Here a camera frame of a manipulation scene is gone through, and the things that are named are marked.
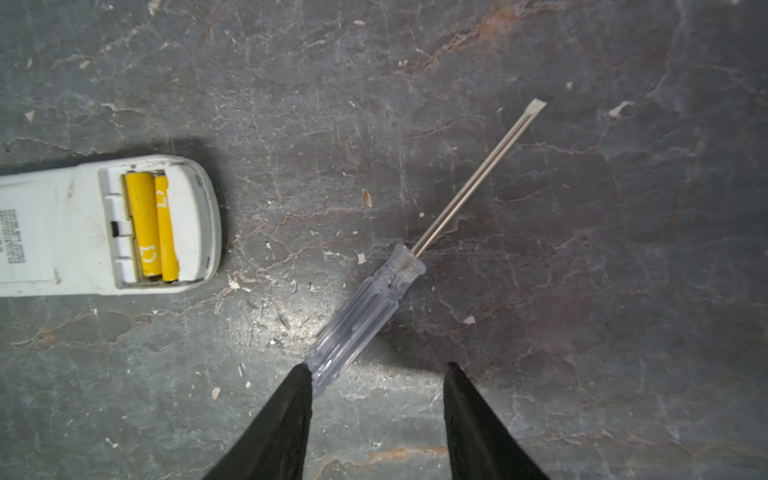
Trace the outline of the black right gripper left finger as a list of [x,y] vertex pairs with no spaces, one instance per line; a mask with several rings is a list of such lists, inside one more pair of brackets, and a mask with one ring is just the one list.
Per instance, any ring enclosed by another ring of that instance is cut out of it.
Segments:
[[301,479],[312,418],[312,375],[292,368],[207,479]]

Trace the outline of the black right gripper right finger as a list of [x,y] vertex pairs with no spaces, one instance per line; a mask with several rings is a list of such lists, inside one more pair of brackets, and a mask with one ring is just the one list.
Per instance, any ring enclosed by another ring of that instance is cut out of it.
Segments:
[[444,420],[454,479],[545,479],[470,379],[450,362],[443,384]]

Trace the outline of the large white remote control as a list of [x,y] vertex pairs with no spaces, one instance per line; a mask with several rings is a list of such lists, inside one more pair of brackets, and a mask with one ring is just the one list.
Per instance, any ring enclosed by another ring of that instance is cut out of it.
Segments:
[[[140,246],[125,178],[166,184],[150,206],[168,208],[177,278],[149,276],[160,249]],[[171,294],[209,281],[220,265],[222,225],[211,179],[197,162],[148,155],[1,178],[3,297]]]

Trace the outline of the clear handle screwdriver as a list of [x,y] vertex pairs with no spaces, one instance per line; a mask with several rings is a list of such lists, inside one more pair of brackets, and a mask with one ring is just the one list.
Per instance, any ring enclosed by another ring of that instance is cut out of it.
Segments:
[[414,246],[408,248],[401,243],[396,244],[386,262],[372,276],[366,278],[335,313],[304,359],[312,375],[312,394],[315,398],[325,393],[392,318],[408,289],[426,272],[426,266],[421,261],[423,253],[437,240],[448,223],[546,106],[547,103],[543,100],[531,100],[516,123]]

